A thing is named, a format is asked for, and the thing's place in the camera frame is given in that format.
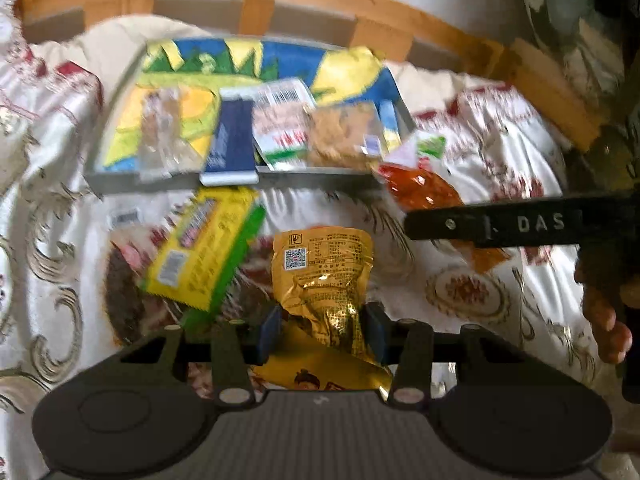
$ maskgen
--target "snack package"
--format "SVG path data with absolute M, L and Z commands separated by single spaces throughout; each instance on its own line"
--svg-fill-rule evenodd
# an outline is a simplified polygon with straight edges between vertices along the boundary
M 223 99 L 242 98 L 255 102 L 254 139 L 260 156 L 272 170 L 306 165 L 307 112 L 316 102 L 298 78 L 264 85 L 223 88 Z
M 273 239 L 273 295 L 325 346 L 368 359 L 360 329 L 373 266 L 370 236 L 358 229 L 318 227 Z
M 381 164 L 378 174 L 403 212 L 463 205 L 458 192 L 432 171 Z M 451 245 L 479 274 L 510 257 L 501 249 L 477 249 L 471 242 L 452 240 Z
M 380 366 L 327 348 L 295 323 L 286 322 L 263 366 L 253 366 L 260 380 L 291 390 L 377 390 L 386 396 L 391 373 Z
M 200 171 L 201 156 L 183 140 L 180 90 L 161 88 L 146 95 L 140 120 L 138 176 L 141 182 L 170 178 L 172 173 Z
M 318 108 L 309 114 L 308 163 L 365 171 L 388 152 L 372 102 Z
M 417 130 L 416 134 L 418 168 L 428 170 L 433 165 L 434 158 L 436 160 L 442 160 L 444 149 L 447 146 L 447 139 L 445 139 L 444 136 L 438 136 L 420 130 Z
M 201 190 L 149 268 L 145 290 L 216 309 L 264 220 L 256 196 L 247 188 Z

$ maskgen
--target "floral patterned fabric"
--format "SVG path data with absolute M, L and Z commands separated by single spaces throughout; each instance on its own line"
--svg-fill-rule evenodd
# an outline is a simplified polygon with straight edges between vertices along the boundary
M 135 280 L 190 193 L 98 197 L 81 174 L 97 142 L 92 125 L 100 96 L 109 103 L 145 42 L 206 33 L 131 16 L 104 22 L 68 44 L 29 47 L 11 8 L 11 0 L 2 0 L 0 24 L 10 33 L 0 44 L 0 478 L 35 480 L 47 470 L 31 436 L 38 400 L 180 316 L 178 305 L 140 296 Z M 552 131 L 513 88 L 407 64 L 389 69 L 421 127 L 447 137 L 444 163 L 465 201 L 562 191 L 562 157 Z M 429 110 L 435 111 L 425 115 Z M 265 190 L 261 199 L 267 219 L 229 289 L 226 316 L 270 298 L 271 235 L 318 224 L 350 226 L 374 239 L 368 295 L 391 317 L 421 319 L 449 332 L 480 322 L 584 383 L 599 374 L 572 277 L 575 248 L 512 251 L 508 261 L 478 275 L 446 244 L 407 240 L 397 210 L 381 192 L 280 189 Z M 132 211 L 136 224 L 113 230 Z M 199 394 L 210 392 L 205 367 L 192 367 L 190 381 Z M 437 367 L 432 381 L 434 394 L 443 394 L 455 382 L 454 367 Z

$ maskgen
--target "orange candy bag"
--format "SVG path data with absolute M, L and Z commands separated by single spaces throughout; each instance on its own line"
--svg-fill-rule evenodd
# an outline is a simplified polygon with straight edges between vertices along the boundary
M 403 212 L 464 205 L 454 187 L 431 171 L 381 164 L 378 174 Z M 510 258 L 501 249 L 477 249 L 473 243 L 462 240 L 452 240 L 451 245 L 479 274 Z

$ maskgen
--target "food packet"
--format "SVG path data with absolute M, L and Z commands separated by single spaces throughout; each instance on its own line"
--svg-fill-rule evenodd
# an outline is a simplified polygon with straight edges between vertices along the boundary
M 222 302 L 248 242 L 264 220 L 247 188 L 201 190 L 159 251 L 144 289 L 209 311 Z
M 381 164 L 378 175 L 403 212 L 463 205 L 458 192 L 437 174 L 395 164 Z M 501 249 L 477 249 L 472 242 L 452 240 L 451 245 L 479 274 L 507 261 L 510 256 Z
M 104 309 L 119 344 L 132 344 L 168 324 L 175 324 L 186 307 L 142 292 L 148 266 L 168 231 L 163 225 L 129 224 L 110 232 L 111 247 L 104 280 Z
M 203 158 L 181 137 L 180 90 L 160 88 L 142 103 L 138 145 L 140 182 L 170 178 L 172 173 L 200 171 Z
M 312 166 L 365 171 L 388 152 L 373 102 L 317 108 L 309 119 L 307 160 Z
M 306 166 L 307 112 L 316 107 L 316 101 L 301 79 L 223 88 L 220 95 L 223 99 L 242 98 L 255 102 L 255 145 L 269 168 L 287 170 Z
M 391 373 L 380 366 L 327 348 L 292 321 L 282 328 L 263 366 L 253 366 L 260 380 L 291 390 L 380 390 L 391 386 Z
M 433 159 L 441 160 L 447 146 L 444 136 L 430 134 L 420 130 L 416 131 L 418 155 L 418 168 L 428 170 L 433 165 Z
M 325 346 L 368 359 L 360 329 L 373 266 L 370 236 L 358 229 L 318 227 L 273 239 L 273 295 Z

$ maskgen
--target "white bedsheet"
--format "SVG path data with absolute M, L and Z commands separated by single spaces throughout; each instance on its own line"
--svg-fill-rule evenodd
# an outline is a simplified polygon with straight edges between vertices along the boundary
M 98 113 L 97 81 L 84 71 L 60 75 L 51 69 L 70 60 L 91 72 L 102 83 L 107 103 L 145 41 L 206 33 L 157 16 L 129 16 L 101 23 L 66 44 L 34 45 L 33 59 L 24 60 L 27 46 L 17 37 L 9 8 L 5 1 L 0 9 L 0 30 L 14 32 L 0 38 L 0 124 L 10 130 L 0 132 L 0 478 L 31 480 L 46 472 L 30 431 L 37 401 L 118 348 L 103 308 L 108 215 L 135 205 L 146 223 L 161 224 L 172 205 L 188 195 L 92 195 L 81 170 L 96 140 L 90 126 Z M 42 77 L 45 64 L 49 75 Z M 517 92 L 465 92 L 485 82 L 407 64 L 390 64 L 390 69 L 412 112 L 444 110 L 463 92 L 457 97 L 463 109 L 458 117 L 440 114 L 423 124 L 446 130 L 448 136 L 470 135 L 476 142 L 476 150 L 462 159 L 453 154 L 447 159 L 456 182 L 463 183 L 463 198 L 487 200 L 500 190 L 508 196 L 532 196 L 539 192 L 532 186 L 534 179 L 545 194 L 561 192 L 560 151 Z M 11 111 L 3 112 L 7 106 Z M 490 125 L 496 121 L 500 127 Z M 514 173 L 483 173 L 478 143 L 484 143 L 483 153 L 495 164 Z M 602 381 L 603 391 L 619 389 L 610 367 L 598 361 L 580 313 L 581 288 L 572 277 L 575 248 L 528 256 L 515 251 L 511 260 L 479 276 L 455 254 L 430 242 L 405 240 L 398 218 L 380 196 L 352 199 L 316 190 L 270 190 L 262 198 L 268 211 L 265 234 L 315 224 L 369 231 L 376 251 L 370 294 L 383 300 L 391 316 L 426 320 L 436 330 L 454 332 L 467 319 L 484 322 L 585 384 Z M 443 298 L 440 285 L 452 272 L 485 290 L 480 294 L 484 299 Z M 436 293 L 429 296 L 430 287 Z M 450 384 L 449 368 L 438 368 L 434 386 L 446 389 Z M 619 399 L 612 402 L 628 420 L 628 407 Z M 628 458 L 607 460 L 608 474 L 638 478 Z

